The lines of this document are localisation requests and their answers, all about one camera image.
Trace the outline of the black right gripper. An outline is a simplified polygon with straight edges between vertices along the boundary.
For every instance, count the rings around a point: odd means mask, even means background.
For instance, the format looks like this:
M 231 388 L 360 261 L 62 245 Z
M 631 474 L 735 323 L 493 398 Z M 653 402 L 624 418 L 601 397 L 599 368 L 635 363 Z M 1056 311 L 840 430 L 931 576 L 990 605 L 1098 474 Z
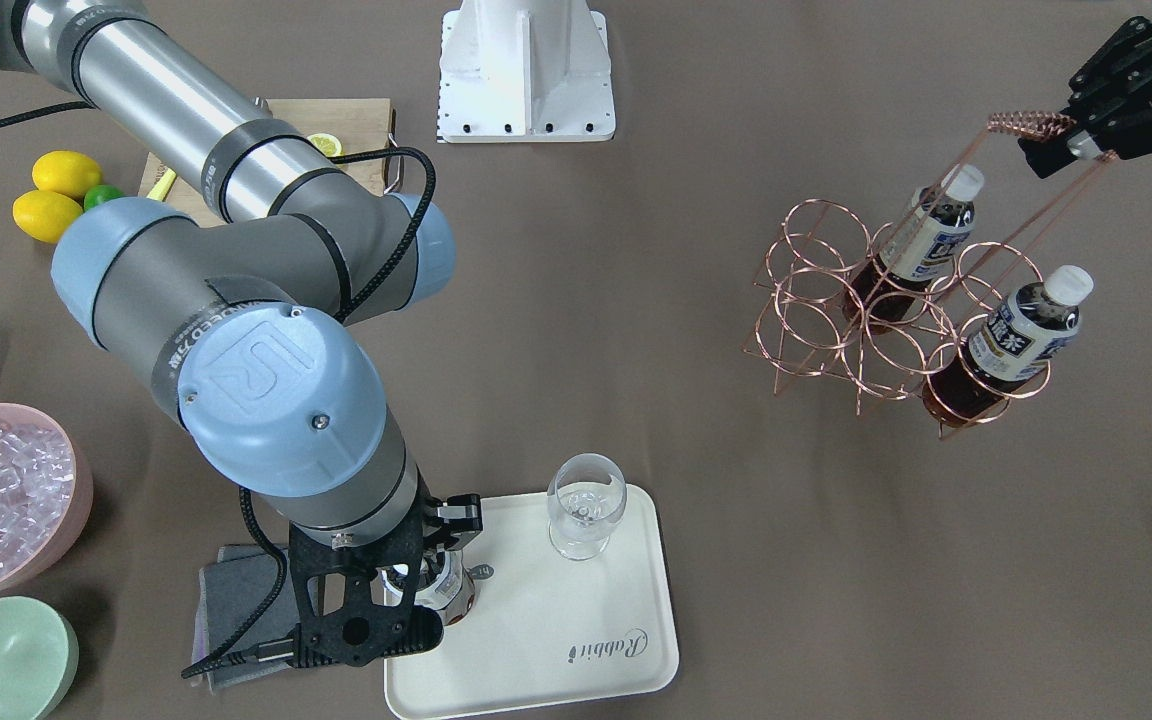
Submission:
M 402 488 L 332 547 L 333 566 L 420 564 L 429 553 L 462 550 L 484 529 L 483 497 L 431 497 L 424 480 Z

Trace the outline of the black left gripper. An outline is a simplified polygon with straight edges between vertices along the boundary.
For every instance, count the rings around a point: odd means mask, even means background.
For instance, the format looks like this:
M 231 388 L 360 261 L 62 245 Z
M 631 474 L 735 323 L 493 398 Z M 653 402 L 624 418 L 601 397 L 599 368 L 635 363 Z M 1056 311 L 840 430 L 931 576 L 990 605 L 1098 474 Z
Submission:
M 1108 152 L 1128 160 L 1152 154 L 1152 20 L 1126 20 L 1070 78 L 1066 114 L 1074 128 L 1055 136 L 1021 137 L 1030 170 L 1049 179 Z

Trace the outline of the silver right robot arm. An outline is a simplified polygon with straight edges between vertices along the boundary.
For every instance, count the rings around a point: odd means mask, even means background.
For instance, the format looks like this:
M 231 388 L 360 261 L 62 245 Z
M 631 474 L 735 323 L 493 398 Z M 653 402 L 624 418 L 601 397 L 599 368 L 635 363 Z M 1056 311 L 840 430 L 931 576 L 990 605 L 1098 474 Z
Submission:
M 471 497 L 429 497 L 348 325 L 442 290 L 454 240 L 431 191 L 376 196 L 202 63 L 137 1 L 0 1 L 0 70 L 105 111 L 196 188 L 88 211 L 52 255 L 88 338 L 132 367 L 223 477 L 311 541 L 461 550 Z

